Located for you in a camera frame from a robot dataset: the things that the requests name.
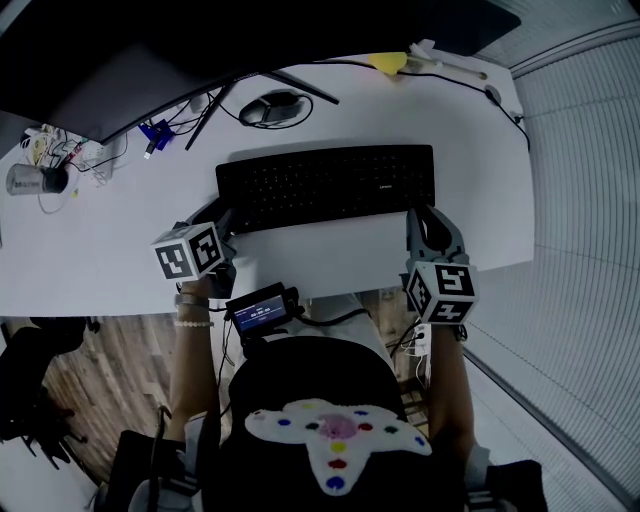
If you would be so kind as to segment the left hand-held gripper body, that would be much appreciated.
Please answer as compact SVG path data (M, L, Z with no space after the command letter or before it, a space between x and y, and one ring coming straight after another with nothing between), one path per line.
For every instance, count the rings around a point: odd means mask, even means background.
M236 276L235 249L213 223L182 225L151 243L163 277L175 283L208 277L215 299L230 299Z

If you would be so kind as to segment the black keyboard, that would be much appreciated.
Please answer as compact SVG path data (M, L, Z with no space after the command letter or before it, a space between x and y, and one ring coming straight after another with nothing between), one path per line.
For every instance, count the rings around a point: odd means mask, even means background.
M276 154L216 167L238 233L405 212L435 204L430 145L373 145Z

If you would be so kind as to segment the person's left forearm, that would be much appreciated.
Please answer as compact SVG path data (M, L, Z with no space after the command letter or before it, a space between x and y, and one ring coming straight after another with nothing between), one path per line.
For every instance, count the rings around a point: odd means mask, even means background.
M181 293L208 299L213 296L208 278L183 283ZM176 344L169 396L172 419L166 437L174 441L184 441L184 428L192 417L210 411L219 412L209 309L177 308L175 328Z

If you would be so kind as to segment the person's right forearm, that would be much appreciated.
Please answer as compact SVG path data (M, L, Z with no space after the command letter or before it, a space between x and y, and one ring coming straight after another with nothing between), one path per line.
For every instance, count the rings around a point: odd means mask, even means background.
M431 328L429 436L434 448L466 460L475 445L472 398L461 343L449 326Z

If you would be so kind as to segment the small black screen device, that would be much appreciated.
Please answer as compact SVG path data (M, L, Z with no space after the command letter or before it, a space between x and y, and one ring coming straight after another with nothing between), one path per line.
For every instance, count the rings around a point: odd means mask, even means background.
M296 287L286 288L279 282L230 300L225 307L225 319L233 324L245 347L296 316L299 292Z

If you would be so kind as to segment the blue adapter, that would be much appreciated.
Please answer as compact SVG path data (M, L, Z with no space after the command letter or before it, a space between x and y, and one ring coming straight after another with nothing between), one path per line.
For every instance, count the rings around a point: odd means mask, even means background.
M156 150L162 151L167 143L174 137L174 132L166 120L161 120L157 123L147 121L145 123L141 123L138 128L148 139L147 148L145 150L146 158Z

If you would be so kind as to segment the black computer mouse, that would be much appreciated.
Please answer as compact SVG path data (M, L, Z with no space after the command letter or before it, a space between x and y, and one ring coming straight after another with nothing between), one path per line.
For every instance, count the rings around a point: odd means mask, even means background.
M268 100L258 98L241 109L238 119L244 126L265 126L273 122L271 110L272 104Z

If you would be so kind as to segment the black monitor stand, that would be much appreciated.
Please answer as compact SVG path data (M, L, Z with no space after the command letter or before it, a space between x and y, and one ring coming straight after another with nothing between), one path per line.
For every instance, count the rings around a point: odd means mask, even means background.
M207 107L203 111L203 114L198 119L197 124L195 125L194 134L190 137L190 139L188 140L185 146L186 151L189 151L191 149L191 147L193 146L197 138L200 136L200 133L203 131L204 127L206 126L210 118L213 116L216 110L221 107L222 101L230 94L230 92L233 90L235 85L240 83L241 81L247 80L249 78L253 78L254 76L256 76L256 73L233 79L228 83L224 83L221 86L219 93L211 101L211 104L207 105ZM276 81L280 84L292 86L295 89L308 93L311 96L317 97L319 99L325 100L333 105L339 104L339 100L334 96L331 96L328 93L320 89L317 89L315 86L312 86L307 82L301 81L295 78L293 75L290 75L289 73L286 73L284 71L278 70L278 71L264 72L264 73L261 73L261 76L271 79L273 81Z

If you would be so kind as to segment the person's black star-patch vest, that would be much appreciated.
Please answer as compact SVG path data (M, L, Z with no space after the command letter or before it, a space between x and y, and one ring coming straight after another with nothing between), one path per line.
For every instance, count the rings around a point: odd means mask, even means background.
M268 342L229 387L231 433L205 427L204 512L463 512L463 468L404 412L373 350L325 337Z

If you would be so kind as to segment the black computer monitor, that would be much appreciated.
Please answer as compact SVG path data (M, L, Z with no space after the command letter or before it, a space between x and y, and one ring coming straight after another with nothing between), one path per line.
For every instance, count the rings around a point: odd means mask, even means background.
M0 32L0 111L106 142L237 78L400 51L441 0L29 0Z

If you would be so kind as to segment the clear bottle with black base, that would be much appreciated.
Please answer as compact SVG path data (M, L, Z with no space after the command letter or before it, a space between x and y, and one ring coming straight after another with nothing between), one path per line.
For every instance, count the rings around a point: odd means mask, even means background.
M17 163L7 173L6 189L11 196L60 194L68 182L69 175L63 168Z

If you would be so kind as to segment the yellow round object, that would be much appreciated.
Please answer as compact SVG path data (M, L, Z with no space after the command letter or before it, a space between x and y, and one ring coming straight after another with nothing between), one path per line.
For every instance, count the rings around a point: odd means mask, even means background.
M395 76L407 65L405 52L384 52L368 55L368 62L376 70L388 76Z

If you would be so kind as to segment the white stick tool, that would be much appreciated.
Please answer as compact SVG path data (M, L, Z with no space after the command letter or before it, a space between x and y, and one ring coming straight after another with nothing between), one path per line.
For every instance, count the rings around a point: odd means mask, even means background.
M480 70L475 64L469 64L465 58L436 50L433 41L430 40L413 43L409 47L406 67L415 72L464 75L482 82L486 82L489 78L486 72Z

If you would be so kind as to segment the dark gray flat panel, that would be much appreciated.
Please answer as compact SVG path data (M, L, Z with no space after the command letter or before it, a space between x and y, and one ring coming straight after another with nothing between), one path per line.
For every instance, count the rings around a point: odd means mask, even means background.
M418 26L439 51L473 56L512 32L521 19L489 0L425 0Z
M22 140L26 129L41 128L42 125L42 121L0 109L0 159Z

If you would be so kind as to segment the black worn bag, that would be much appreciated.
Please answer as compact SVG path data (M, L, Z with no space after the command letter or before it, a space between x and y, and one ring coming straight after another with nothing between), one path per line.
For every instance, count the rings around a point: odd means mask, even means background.
M197 512L195 449L183 442L121 434L105 512Z

